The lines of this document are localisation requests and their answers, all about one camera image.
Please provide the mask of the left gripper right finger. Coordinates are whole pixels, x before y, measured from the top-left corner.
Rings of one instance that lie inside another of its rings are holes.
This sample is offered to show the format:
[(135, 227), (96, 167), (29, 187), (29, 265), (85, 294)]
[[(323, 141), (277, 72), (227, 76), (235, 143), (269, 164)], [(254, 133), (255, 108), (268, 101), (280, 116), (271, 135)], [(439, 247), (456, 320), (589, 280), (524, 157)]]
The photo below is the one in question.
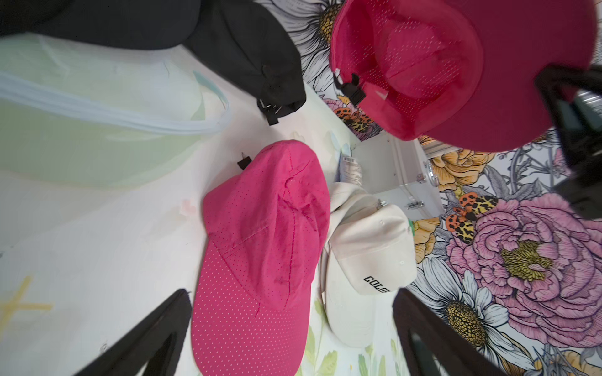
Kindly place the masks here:
[(411, 375), (505, 374), (407, 289), (393, 301), (393, 320)]

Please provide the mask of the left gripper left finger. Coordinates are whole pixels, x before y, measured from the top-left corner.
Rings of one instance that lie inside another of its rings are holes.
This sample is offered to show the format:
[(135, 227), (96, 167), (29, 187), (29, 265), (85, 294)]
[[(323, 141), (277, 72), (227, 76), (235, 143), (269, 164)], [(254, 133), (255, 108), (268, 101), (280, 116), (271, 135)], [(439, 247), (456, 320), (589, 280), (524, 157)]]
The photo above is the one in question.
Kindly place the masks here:
[(188, 292), (175, 291), (78, 375), (174, 375), (191, 314)]

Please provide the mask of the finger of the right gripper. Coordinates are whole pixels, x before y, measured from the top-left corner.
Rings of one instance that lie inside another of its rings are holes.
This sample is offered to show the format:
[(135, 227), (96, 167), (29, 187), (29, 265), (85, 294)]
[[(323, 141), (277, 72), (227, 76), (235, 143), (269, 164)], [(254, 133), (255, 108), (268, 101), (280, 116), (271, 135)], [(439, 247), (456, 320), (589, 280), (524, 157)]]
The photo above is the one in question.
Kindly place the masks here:
[(550, 65), (535, 79), (553, 121), (570, 176), (553, 186), (584, 219), (601, 218), (601, 108), (578, 94), (601, 103), (601, 66), (588, 70)]

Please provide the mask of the pink cap front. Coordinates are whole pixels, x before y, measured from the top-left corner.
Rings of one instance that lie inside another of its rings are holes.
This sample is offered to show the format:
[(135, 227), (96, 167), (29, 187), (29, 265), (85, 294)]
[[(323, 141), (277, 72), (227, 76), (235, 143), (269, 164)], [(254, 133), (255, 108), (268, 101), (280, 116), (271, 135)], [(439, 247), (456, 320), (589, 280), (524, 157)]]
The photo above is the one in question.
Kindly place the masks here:
[(313, 150), (265, 147), (202, 202), (208, 236), (191, 320), (203, 375), (293, 375), (326, 243), (329, 189)]

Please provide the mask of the pink cap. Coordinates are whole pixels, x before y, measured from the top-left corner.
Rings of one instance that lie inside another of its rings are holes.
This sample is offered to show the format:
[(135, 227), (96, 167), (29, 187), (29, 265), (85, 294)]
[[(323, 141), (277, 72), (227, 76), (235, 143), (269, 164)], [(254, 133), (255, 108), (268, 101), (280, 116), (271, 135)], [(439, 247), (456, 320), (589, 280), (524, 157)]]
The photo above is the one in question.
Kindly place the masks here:
[(313, 150), (265, 147), (202, 202), (208, 236), (191, 320), (203, 375), (293, 375), (326, 243), (329, 189)]
[(536, 77), (589, 68), (597, 29), (592, 1), (347, 1), (330, 67), (351, 103), (398, 139), (501, 152), (553, 127)]

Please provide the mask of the white Colorado cap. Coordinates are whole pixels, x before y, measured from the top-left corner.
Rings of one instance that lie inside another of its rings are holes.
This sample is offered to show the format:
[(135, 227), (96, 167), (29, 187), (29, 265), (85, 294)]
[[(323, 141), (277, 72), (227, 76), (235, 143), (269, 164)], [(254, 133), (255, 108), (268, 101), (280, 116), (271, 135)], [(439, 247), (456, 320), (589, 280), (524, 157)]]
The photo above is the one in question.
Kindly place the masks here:
[(406, 214), (352, 183), (335, 183), (322, 253), (320, 297), (341, 343), (372, 343), (376, 322), (388, 318), (398, 290), (417, 276), (412, 227)]

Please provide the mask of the pink cap back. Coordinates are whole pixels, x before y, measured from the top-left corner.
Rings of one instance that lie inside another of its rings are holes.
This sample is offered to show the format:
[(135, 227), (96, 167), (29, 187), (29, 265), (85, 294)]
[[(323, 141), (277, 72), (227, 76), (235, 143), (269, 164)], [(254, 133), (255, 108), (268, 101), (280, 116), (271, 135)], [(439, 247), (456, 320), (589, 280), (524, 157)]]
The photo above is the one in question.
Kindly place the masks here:
[(589, 68), (597, 29), (592, 1), (347, 1), (330, 67), (351, 103), (398, 139), (501, 152), (553, 127), (536, 77)]

